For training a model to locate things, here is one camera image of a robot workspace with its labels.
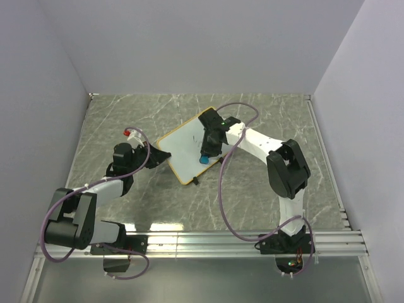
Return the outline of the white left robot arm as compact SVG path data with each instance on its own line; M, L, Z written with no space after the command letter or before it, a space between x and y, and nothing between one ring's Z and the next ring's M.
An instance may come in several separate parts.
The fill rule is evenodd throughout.
M96 210L126 195L134 182L133 175L143 168L153 169L171 157L143 142L136 148L129 143L114 147L112 162L105 176L91 185L77 189L59 188L41 227L41 246L53 244L71 249L84 249L103 244L114 254L128 246L125 226L117 222L96 221Z

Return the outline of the blue whiteboard eraser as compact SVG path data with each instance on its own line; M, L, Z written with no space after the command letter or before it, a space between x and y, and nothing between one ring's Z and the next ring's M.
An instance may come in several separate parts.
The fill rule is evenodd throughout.
M200 162L201 164L208 165L208 164L209 164L209 157L206 156L206 155L202 155L202 156L200 156L200 158L199 158L199 162Z

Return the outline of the aluminium front mounting rail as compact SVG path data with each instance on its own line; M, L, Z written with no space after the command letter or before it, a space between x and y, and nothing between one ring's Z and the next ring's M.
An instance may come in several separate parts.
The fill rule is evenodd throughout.
M36 251L23 302L372 302L359 232L317 232L319 260L290 278L252 243L227 232L150 233L151 266L134 280L103 274L103 257L59 264Z

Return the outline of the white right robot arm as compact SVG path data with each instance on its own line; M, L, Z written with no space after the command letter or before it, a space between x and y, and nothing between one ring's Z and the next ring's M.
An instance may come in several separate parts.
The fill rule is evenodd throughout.
M298 142L270 138L235 117L223 119L215 109L204 111L198 119L204 129L200 163L206 165L222 153L222 145L228 145L231 151L238 147L266 164L270 187L279 198L282 227L261 242L275 254L293 253L303 246L303 197L311 171Z

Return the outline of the yellow framed whiteboard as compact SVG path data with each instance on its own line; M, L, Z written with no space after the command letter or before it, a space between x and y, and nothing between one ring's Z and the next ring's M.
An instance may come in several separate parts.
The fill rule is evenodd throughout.
M168 159L168 163L182 185L192 183L194 177L198 177L208 170L212 165L219 162L219 158L224 158L224 156L226 156L231 149L230 145L226 145L224 143L222 145L222 154L217 157L210 158L208 165L204 165L199 162L204 129L198 119L198 116L204 111L184 122L157 141L157 146L160 150L170 152L172 154L172 156Z

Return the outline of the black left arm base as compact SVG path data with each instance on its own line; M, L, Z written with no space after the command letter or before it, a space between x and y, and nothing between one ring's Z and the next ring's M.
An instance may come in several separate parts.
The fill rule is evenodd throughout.
M136 253L146 254L148 246L148 236L126 235L123 241L115 243L92 244L90 249L91 255L113 255L125 254L122 250L133 251Z

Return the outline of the aluminium right side rail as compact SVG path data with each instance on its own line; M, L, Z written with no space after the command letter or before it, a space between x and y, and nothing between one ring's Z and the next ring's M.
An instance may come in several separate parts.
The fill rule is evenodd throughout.
M333 191L334 191L334 194L336 196L336 200L338 202L338 206L339 206L339 209L340 209L340 216L342 218L342 222L343 222L343 225L344 225L344 230L352 230L352 226L351 226L351 224L349 222L348 215L347 215L346 209L345 209L345 207L343 205L342 197L340 195L338 185L336 183L336 179L335 179L333 169L332 169L332 166L331 166L331 162L330 162L330 159L329 159L329 156L328 156L325 144L324 144L324 140L323 140L323 137L321 135L321 130L319 128L318 120L316 119L316 115L315 115L315 112L314 112L314 107L313 107L313 104L312 104L312 95L304 95L304 96L305 96L305 100L306 100L306 103L307 103L307 106L308 106L308 109L309 109L311 119L312 119L313 124L314 124L314 128L315 128L315 131L316 131L316 136L317 136L318 141L319 141L319 145L320 145L320 148L321 148L321 153L322 153L324 161L325 161L325 165L326 165L329 177L330 177L330 181L331 181L331 184L332 184L332 187L333 187Z

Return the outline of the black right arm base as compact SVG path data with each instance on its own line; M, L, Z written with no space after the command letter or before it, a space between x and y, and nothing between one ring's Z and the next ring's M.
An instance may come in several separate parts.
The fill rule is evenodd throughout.
M309 254L311 252L311 237L309 234L288 236L274 234L269 238L255 243L254 248L260 254Z

